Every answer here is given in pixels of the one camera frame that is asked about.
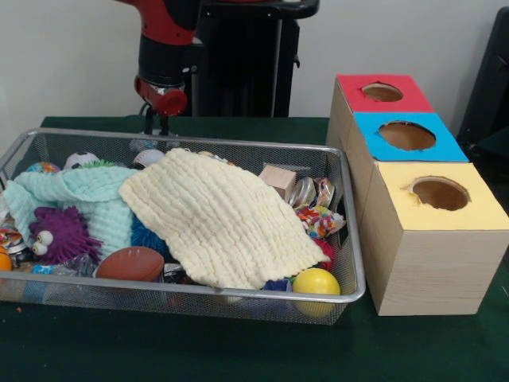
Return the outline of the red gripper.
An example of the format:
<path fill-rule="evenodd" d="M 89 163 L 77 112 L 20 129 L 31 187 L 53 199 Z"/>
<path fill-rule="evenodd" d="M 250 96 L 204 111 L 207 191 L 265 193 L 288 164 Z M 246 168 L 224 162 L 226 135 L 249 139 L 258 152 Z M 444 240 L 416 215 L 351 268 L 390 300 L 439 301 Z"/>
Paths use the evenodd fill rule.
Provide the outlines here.
<path fill-rule="evenodd" d="M 143 134 L 153 133 L 153 111 L 160 115 L 160 135 L 169 135 L 169 117 L 180 115 L 188 105 L 188 97 L 182 88 L 161 88 L 149 84 L 141 77 L 134 79 L 134 89 L 149 104 L 146 108 Z"/>

